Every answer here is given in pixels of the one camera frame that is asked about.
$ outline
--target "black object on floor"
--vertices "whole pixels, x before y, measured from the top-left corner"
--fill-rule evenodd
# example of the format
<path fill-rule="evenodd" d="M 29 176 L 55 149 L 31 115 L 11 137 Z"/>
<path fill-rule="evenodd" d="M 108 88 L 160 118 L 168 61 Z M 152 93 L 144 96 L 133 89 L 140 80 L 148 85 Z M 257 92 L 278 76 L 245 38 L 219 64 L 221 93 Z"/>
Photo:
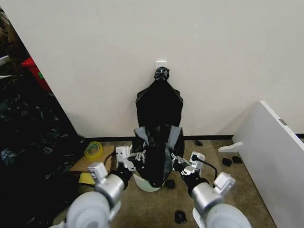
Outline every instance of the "black object on floor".
<path fill-rule="evenodd" d="M 198 140 L 195 140 L 195 145 L 197 145 L 197 146 L 202 146 L 203 144 L 201 143 L 201 141 L 198 141 Z"/>
<path fill-rule="evenodd" d="M 165 181 L 165 186 L 169 189 L 174 189 L 175 188 L 174 180 L 166 180 Z"/>
<path fill-rule="evenodd" d="M 186 214 L 182 210 L 175 212 L 174 220 L 177 224 L 187 223 Z"/>
<path fill-rule="evenodd" d="M 233 156 L 232 157 L 232 161 L 234 162 L 234 163 L 239 163 L 239 164 L 242 164 L 243 162 L 242 162 L 242 159 L 240 158 L 240 157 L 237 157 L 237 156 Z"/>
<path fill-rule="evenodd" d="M 230 160 L 229 158 L 223 158 L 222 160 L 223 164 L 230 167 L 232 164 L 232 160 Z"/>

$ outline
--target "white wall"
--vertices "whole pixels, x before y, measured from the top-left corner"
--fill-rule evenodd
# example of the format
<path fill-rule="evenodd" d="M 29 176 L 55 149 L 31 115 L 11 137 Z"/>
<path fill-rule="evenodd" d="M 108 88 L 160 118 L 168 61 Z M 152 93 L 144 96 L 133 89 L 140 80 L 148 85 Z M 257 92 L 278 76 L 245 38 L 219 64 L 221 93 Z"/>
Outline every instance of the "white wall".
<path fill-rule="evenodd" d="M 303 0 L 0 0 L 77 132 L 133 136 L 166 59 L 185 135 L 233 134 L 264 99 L 304 133 Z"/>

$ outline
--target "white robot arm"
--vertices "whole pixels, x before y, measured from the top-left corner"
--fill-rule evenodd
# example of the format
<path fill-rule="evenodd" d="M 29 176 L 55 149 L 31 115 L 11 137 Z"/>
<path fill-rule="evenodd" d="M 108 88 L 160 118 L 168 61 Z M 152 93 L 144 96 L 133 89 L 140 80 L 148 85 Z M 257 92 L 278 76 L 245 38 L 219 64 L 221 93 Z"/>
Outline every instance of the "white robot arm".
<path fill-rule="evenodd" d="M 213 187 L 208 181 L 200 177 L 205 156 L 193 152 L 190 161 L 181 157 L 174 157 L 173 169 L 178 171 L 186 185 L 188 194 L 193 198 L 195 207 L 192 215 L 199 228 L 251 228 L 245 215 L 237 208 L 224 204 L 224 196 L 235 184 L 229 174 L 216 173 Z"/>
<path fill-rule="evenodd" d="M 120 196 L 128 185 L 135 167 L 128 160 L 129 147 L 117 147 L 118 168 L 108 175 L 103 163 L 93 163 L 88 167 L 96 185 L 94 192 L 79 196 L 70 206 L 66 223 L 63 221 L 52 228 L 109 228 L 110 222 L 120 209 Z M 204 155 L 193 152 L 190 162 L 174 157 L 172 167 L 178 171 L 193 198 L 193 217 L 200 228 L 251 228 L 244 214 L 237 208 L 224 204 L 224 195 L 234 185 L 235 180 L 222 172 L 212 188 L 208 181 L 200 177 Z"/>

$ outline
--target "yellow tape roll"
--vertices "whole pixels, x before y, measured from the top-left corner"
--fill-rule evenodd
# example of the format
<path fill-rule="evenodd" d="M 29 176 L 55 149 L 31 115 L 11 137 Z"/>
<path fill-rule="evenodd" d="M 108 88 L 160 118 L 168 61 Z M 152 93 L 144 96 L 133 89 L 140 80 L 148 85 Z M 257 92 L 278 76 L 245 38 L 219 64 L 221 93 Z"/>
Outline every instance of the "yellow tape roll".
<path fill-rule="evenodd" d="M 84 151 L 85 156 L 92 160 L 100 157 L 103 152 L 103 146 L 100 142 L 90 142 Z"/>

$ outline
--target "black plastic bag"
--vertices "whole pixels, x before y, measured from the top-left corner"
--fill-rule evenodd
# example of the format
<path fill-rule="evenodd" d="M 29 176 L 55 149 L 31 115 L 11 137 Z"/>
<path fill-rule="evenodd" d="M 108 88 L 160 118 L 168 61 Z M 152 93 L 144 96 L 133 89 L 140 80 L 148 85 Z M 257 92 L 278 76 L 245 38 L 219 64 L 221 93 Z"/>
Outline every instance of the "black plastic bag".
<path fill-rule="evenodd" d="M 144 152 L 143 159 L 134 160 L 140 176 L 152 187 L 161 187 L 172 171 L 174 156 L 183 157 L 185 144 L 180 127 L 168 124 L 135 129 L 133 153 Z"/>
<path fill-rule="evenodd" d="M 136 98 L 138 125 L 160 126 L 164 124 L 179 126 L 183 99 L 180 92 L 169 83 L 169 69 L 160 67 L 155 72 L 155 81 L 140 91 Z"/>

